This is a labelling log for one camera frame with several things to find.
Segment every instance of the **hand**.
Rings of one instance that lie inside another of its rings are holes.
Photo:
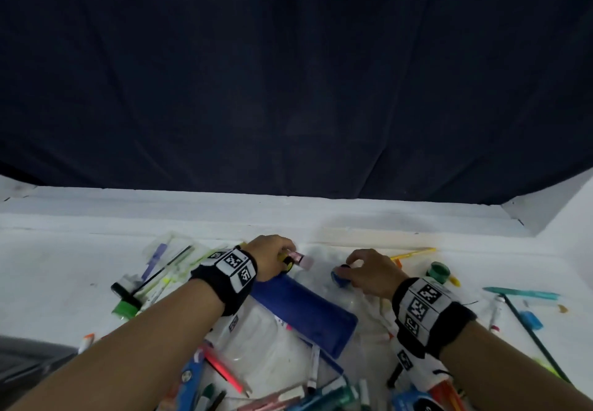
[[[400,283],[408,278],[388,256],[375,249],[354,250],[346,264],[351,265],[356,260],[364,261],[362,267],[336,267],[334,272],[338,277],[350,280],[352,286],[361,288],[365,294],[391,300]]]
[[[256,280],[267,282],[280,272],[286,270],[286,264],[278,261],[278,254],[284,249],[296,250],[297,248],[294,242],[288,238],[278,235],[261,235],[249,242],[242,249],[249,252],[256,259]]]

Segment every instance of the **black fabric backdrop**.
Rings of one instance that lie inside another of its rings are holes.
[[[593,0],[0,0],[0,174],[501,203],[593,166]]]

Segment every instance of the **teal pen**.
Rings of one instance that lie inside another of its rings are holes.
[[[484,291],[493,292],[494,294],[506,295],[523,295],[525,297],[537,297],[546,300],[558,300],[559,294],[555,292],[545,291],[522,291],[521,289],[509,289],[508,287],[483,287]]]

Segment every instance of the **black wristband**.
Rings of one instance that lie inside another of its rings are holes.
[[[413,355],[439,358],[476,315],[461,305],[455,295],[432,278],[409,278],[400,284],[391,300],[398,326],[397,340]]]
[[[191,279],[204,280],[225,304],[223,316],[235,314],[251,292],[257,275],[257,263],[239,246],[217,251],[200,262]]]

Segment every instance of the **blue pencil case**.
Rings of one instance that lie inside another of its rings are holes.
[[[316,295],[288,275],[255,282],[251,296],[333,359],[340,356],[358,324],[354,314]]]

